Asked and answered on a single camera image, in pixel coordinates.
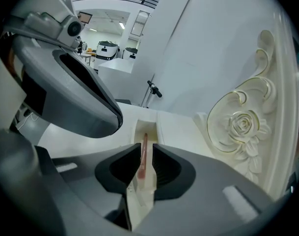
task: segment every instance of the ceiling light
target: ceiling light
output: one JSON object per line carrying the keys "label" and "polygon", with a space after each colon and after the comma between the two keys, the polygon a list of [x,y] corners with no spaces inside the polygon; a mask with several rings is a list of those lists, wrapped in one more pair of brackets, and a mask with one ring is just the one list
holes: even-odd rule
{"label": "ceiling light", "polygon": [[124,24],[122,22],[119,22],[119,24],[122,27],[122,29],[125,29]]}

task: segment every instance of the cable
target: cable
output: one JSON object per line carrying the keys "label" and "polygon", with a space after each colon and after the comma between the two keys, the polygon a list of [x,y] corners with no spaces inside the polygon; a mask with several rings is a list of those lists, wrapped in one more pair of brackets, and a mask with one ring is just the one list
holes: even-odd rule
{"label": "cable", "polygon": [[38,120],[38,118],[39,118],[39,116],[37,116],[37,119],[36,120],[34,120],[33,118],[32,118],[32,114],[33,113],[31,113],[29,116],[27,116],[26,117],[26,119],[25,119],[25,121],[24,121],[24,123],[23,123],[23,125],[22,126],[20,126],[17,130],[20,130],[21,129],[21,127],[23,127],[24,125],[25,125],[25,123],[26,123],[26,121],[28,120],[28,118],[31,116],[31,119],[33,120],[33,121],[37,121]]}

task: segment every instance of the red stick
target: red stick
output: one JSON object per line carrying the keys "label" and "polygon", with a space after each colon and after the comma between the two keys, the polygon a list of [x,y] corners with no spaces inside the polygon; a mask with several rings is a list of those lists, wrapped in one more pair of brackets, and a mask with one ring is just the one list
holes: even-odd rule
{"label": "red stick", "polygon": [[138,179],[145,179],[146,176],[147,140],[148,136],[147,133],[145,133],[143,147],[141,150],[140,167],[137,174]]}

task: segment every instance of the ceiling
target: ceiling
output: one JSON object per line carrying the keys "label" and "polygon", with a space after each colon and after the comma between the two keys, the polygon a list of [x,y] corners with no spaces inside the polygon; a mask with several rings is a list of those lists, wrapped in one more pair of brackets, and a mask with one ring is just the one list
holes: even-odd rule
{"label": "ceiling", "polygon": [[81,10],[92,14],[92,18],[85,28],[92,28],[99,32],[107,32],[112,34],[122,35],[123,29],[119,25],[122,22],[126,25],[129,18],[129,12],[119,10],[105,10],[105,9],[89,9]]}

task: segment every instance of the ornate white carving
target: ornate white carving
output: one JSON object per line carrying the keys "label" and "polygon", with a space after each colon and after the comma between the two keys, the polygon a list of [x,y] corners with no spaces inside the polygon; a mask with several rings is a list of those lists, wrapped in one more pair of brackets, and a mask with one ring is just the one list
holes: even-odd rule
{"label": "ornate white carving", "polygon": [[257,174],[262,172],[258,145],[272,133],[264,116],[276,108],[275,85],[262,77],[268,73],[274,53],[274,39],[269,31],[260,33],[258,47],[256,76],[220,99],[206,123],[212,145],[220,153],[234,154],[234,161],[238,162],[234,169],[254,183],[258,183]]}

